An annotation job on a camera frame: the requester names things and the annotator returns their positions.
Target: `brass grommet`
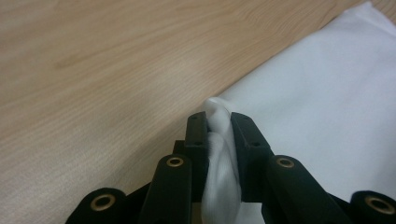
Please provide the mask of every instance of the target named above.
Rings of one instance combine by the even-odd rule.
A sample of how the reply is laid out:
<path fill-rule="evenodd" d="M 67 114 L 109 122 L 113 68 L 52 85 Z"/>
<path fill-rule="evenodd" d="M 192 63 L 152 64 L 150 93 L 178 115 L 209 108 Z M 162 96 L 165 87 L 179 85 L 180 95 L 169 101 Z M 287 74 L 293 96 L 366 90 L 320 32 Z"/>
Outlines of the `brass grommet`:
<path fill-rule="evenodd" d="M 395 208 L 390 203 L 388 203 L 387 201 L 384 201 L 380 198 L 368 195 L 368 196 L 366 196 L 364 201 L 370 207 L 372 207 L 375 211 L 377 211 L 379 213 L 386 214 L 386 215 L 393 215 L 396 212 Z"/>
<path fill-rule="evenodd" d="M 105 204 L 98 204 L 99 200 L 108 199 Z M 116 202 L 116 197 L 112 194 L 102 194 L 94 198 L 91 202 L 91 209 L 96 212 L 104 211 Z"/>
<path fill-rule="evenodd" d="M 181 166 L 183 163 L 184 161 L 179 157 L 172 157 L 166 162 L 166 164 L 171 167 L 178 167 Z"/>
<path fill-rule="evenodd" d="M 294 167 L 294 162 L 291 161 L 291 160 L 289 160 L 289 159 L 286 159 L 286 158 L 279 158 L 279 159 L 276 160 L 276 163 L 277 163 L 278 165 L 280 165 L 280 166 L 285 167 L 285 168 L 292 168 L 292 167 Z"/>

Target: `table surface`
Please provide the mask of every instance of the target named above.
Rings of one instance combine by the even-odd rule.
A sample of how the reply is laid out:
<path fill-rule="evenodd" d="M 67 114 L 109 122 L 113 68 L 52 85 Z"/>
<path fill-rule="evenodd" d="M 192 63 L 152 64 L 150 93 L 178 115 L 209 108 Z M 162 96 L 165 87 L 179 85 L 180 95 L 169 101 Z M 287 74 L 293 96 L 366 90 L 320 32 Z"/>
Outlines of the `table surface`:
<path fill-rule="evenodd" d="M 0 217 L 141 187 L 205 99 L 361 2 L 0 1 Z"/>

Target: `white cloth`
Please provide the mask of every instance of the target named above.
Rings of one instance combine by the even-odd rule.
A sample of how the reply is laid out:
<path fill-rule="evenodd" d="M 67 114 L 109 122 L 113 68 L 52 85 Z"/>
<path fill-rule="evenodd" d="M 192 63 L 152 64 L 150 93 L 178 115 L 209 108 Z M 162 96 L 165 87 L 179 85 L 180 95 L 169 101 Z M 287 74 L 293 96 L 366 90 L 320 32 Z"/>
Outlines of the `white cloth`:
<path fill-rule="evenodd" d="M 230 113 L 253 118 L 277 155 L 289 155 L 328 192 L 396 199 L 396 28 L 371 3 L 345 11 L 204 108 L 212 133 L 202 203 L 206 224 L 263 223 L 240 203 Z"/>

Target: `black plastic part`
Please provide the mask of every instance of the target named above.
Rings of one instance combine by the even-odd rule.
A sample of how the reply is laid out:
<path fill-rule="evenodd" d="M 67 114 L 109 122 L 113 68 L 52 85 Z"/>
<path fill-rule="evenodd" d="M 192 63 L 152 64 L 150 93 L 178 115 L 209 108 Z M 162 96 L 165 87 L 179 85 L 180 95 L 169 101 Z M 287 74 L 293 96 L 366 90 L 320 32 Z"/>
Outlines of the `black plastic part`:
<path fill-rule="evenodd" d="M 125 213 L 122 220 L 128 220 L 128 224 L 135 224 L 139 219 L 140 212 L 145 202 L 146 196 L 149 192 L 150 183 L 137 189 L 125 199 Z"/>
<path fill-rule="evenodd" d="M 191 161 L 188 157 L 173 154 L 158 162 L 138 223 L 191 223 Z"/>
<path fill-rule="evenodd" d="M 194 203 L 202 200 L 209 169 L 207 132 L 206 113 L 193 114 L 187 121 L 186 140 L 176 141 L 174 147 L 174 153 L 185 155 L 192 162 L 191 194 Z"/>
<path fill-rule="evenodd" d="M 114 203 L 107 209 L 102 211 L 92 210 L 92 202 L 95 198 L 103 195 L 112 195 L 115 198 Z M 125 212 L 125 194 L 119 189 L 98 189 L 91 192 L 79 203 L 76 210 L 67 219 L 66 224 L 86 224 L 86 223 L 97 223 L 97 224 L 118 224 L 125 223 L 124 212 Z"/>
<path fill-rule="evenodd" d="M 356 223 L 395 224 L 396 202 L 377 192 L 359 191 L 352 195 L 350 213 Z"/>
<path fill-rule="evenodd" d="M 267 178 L 289 223 L 352 223 L 315 178 L 292 157 L 274 156 Z"/>
<path fill-rule="evenodd" d="M 233 138 L 238 161 L 241 198 L 245 203 L 261 203 L 262 173 L 274 156 L 270 145 L 254 121 L 243 114 L 232 113 Z"/>

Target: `white fabric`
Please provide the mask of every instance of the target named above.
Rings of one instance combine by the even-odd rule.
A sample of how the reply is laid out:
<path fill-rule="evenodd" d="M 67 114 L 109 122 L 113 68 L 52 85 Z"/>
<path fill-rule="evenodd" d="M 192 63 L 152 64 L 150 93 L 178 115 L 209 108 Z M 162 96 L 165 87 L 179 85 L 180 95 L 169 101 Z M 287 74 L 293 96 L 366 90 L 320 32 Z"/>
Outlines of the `white fabric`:
<path fill-rule="evenodd" d="M 211 152 L 202 204 L 206 224 L 263 223 L 240 203 L 231 112 L 250 116 L 275 154 L 301 161 L 328 192 L 396 199 L 396 28 L 371 3 L 208 99 Z"/>

